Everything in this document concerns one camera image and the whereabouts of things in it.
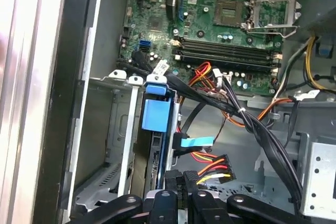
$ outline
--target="capacitor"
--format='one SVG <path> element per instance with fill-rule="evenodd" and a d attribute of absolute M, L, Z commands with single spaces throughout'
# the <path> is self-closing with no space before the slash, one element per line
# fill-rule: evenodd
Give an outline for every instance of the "capacitor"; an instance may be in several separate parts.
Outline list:
<path fill-rule="evenodd" d="M 179 31 L 178 31 L 177 29 L 174 29 L 174 30 L 173 30 L 173 35 L 174 35 L 174 36 L 178 36 L 178 35 L 179 35 Z"/>

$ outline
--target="metal bracket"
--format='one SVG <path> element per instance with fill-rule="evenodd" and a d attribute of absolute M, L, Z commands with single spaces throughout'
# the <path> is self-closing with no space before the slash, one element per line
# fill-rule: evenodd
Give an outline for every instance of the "metal bracket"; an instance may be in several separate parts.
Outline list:
<path fill-rule="evenodd" d="M 276 3 L 276 2 L 288 2 L 286 9 L 286 18 L 283 24 L 266 24 L 262 26 L 260 24 L 260 12 L 262 9 L 262 5 L 265 2 Z M 242 28 L 247 30 L 248 33 L 258 33 L 258 34 L 279 34 L 283 38 L 287 38 L 290 35 L 294 34 L 297 30 L 297 26 L 294 26 L 294 22 L 301 16 L 300 12 L 297 12 L 302 6 L 296 0 L 249 0 L 246 2 L 247 6 L 251 8 L 251 18 L 246 22 L 242 23 Z M 254 31 L 255 29 L 277 29 L 277 28 L 295 28 L 294 31 L 289 33 L 288 35 L 283 35 L 280 32 L 258 32 Z"/>
<path fill-rule="evenodd" d="M 142 86 L 143 85 L 143 78 L 140 76 L 131 76 L 128 81 L 128 84 L 134 85 L 134 86 Z"/>
<path fill-rule="evenodd" d="M 126 81 L 127 73 L 123 70 L 116 69 L 115 71 L 109 74 L 109 78 Z"/>
<path fill-rule="evenodd" d="M 158 76 L 156 74 L 149 74 L 146 78 L 146 82 L 156 83 L 156 84 L 167 84 L 166 76 Z"/>
<path fill-rule="evenodd" d="M 312 143 L 303 185 L 301 212 L 336 220 L 336 145 Z"/>
<path fill-rule="evenodd" d="M 137 107 L 139 88 L 143 85 L 143 79 L 139 76 L 131 76 L 128 79 L 128 84 L 133 85 L 133 87 L 132 87 L 130 108 L 128 113 L 127 128 L 125 134 L 125 144 L 122 154 L 118 197 L 125 194 L 125 186 L 127 181 L 127 172 L 129 167 L 129 157 L 130 157 L 134 120 L 135 120 L 135 111 Z"/>

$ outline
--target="yellow wire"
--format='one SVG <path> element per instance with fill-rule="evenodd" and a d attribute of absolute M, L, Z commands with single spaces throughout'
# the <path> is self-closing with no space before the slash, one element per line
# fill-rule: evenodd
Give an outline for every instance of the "yellow wire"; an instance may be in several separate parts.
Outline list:
<path fill-rule="evenodd" d="M 194 85 L 197 81 L 201 80 L 204 76 L 206 76 L 211 71 L 211 66 L 208 65 L 208 68 L 202 73 L 197 79 L 195 79 L 192 83 L 190 83 L 190 86 Z"/>
<path fill-rule="evenodd" d="M 315 88 L 317 89 L 328 89 L 320 84 L 318 84 L 314 78 L 313 75 L 311 73 L 311 66 L 310 66 L 310 59 L 311 59 L 311 54 L 312 54 L 312 50 L 314 47 L 314 41 L 315 41 L 315 37 L 311 37 L 310 41 L 308 43 L 307 46 L 307 55 L 306 55 L 306 71 L 307 71 L 307 75 L 308 75 L 308 79 L 310 80 L 310 82 L 313 84 L 313 86 L 315 86 Z"/>
<path fill-rule="evenodd" d="M 197 154 L 197 153 L 195 153 L 195 152 L 193 152 L 193 154 L 194 154 L 195 156 L 201 158 L 201 159 L 204 159 L 204 160 L 207 160 L 207 161 L 211 161 L 211 162 L 212 162 L 212 159 L 210 159 L 210 158 L 203 157 L 203 156 L 201 156 L 201 155 L 199 155 L 199 154 Z"/>
<path fill-rule="evenodd" d="M 211 178 L 223 178 L 223 177 L 226 177 L 226 178 L 230 178 L 231 175 L 230 174 L 215 174 L 215 175 L 208 175 L 208 176 L 205 176 L 203 178 L 201 178 L 196 184 L 199 185 L 201 183 L 203 183 L 204 181 L 208 180 L 208 179 L 211 179 Z"/>

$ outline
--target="blue plastic tab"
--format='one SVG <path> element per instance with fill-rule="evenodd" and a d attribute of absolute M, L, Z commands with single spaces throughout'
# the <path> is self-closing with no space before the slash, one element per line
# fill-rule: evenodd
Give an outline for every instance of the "blue plastic tab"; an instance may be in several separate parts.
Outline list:
<path fill-rule="evenodd" d="M 165 95 L 166 91 L 167 87 L 164 85 L 148 84 L 146 87 L 146 93 L 149 94 Z"/>
<path fill-rule="evenodd" d="M 193 146 L 212 146 L 215 138 L 213 136 L 199 137 L 199 138 L 183 138 L 181 140 L 181 147 Z"/>
<path fill-rule="evenodd" d="M 166 132 L 168 126 L 170 102 L 145 101 L 142 128 L 149 131 Z"/>

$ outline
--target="cable tie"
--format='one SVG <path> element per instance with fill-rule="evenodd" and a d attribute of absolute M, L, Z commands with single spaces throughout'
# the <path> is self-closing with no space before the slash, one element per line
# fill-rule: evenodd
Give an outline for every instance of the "cable tie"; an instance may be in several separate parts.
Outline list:
<path fill-rule="evenodd" d="M 238 110 L 238 113 L 240 113 L 240 112 L 245 112 L 245 111 L 246 111 L 245 108 L 240 108 L 240 109 Z"/>

